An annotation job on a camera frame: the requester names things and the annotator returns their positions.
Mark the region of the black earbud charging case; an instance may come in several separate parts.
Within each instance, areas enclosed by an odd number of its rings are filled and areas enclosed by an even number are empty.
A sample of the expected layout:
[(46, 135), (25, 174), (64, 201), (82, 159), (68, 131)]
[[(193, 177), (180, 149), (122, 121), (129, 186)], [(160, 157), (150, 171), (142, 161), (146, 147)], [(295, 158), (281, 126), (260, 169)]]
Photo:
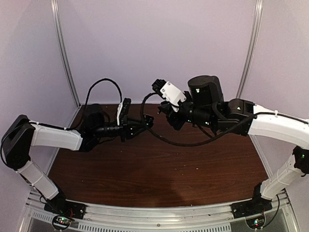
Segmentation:
[(154, 117), (151, 115), (143, 114), (142, 119), (144, 120), (145, 126), (152, 128), (154, 125)]

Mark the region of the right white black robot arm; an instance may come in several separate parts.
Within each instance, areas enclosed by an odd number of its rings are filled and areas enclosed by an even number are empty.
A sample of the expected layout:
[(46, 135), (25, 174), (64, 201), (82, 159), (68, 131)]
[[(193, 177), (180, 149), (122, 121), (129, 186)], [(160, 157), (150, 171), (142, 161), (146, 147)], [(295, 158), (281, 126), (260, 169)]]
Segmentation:
[(309, 122), (243, 99), (225, 101), (219, 78), (200, 75), (188, 81), (188, 91), (157, 79), (152, 89), (162, 99), (159, 110), (180, 130), (184, 123), (242, 136), (264, 136), (295, 145), (285, 164), (269, 179), (257, 184), (250, 200), (231, 206), (235, 218), (268, 211), (276, 195), (300, 176), (309, 173)]

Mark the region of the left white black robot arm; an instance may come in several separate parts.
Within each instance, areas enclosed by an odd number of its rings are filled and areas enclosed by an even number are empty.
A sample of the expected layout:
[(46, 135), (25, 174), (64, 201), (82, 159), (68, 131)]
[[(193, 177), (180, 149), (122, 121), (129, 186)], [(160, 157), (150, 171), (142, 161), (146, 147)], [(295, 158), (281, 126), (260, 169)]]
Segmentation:
[(142, 115), (140, 120), (129, 117), (129, 108), (128, 102), (121, 102), (115, 121), (111, 121), (101, 105), (91, 104), (84, 108), (81, 121), (75, 128), (47, 125), (19, 115), (1, 139), (2, 162), (41, 194), (51, 212), (66, 216), (74, 212), (73, 207), (63, 191), (31, 160), (30, 148), (47, 146), (90, 152), (103, 143), (102, 138), (107, 142), (116, 137), (122, 142), (130, 140), (151, 128), (154, 118), (150, 115)]

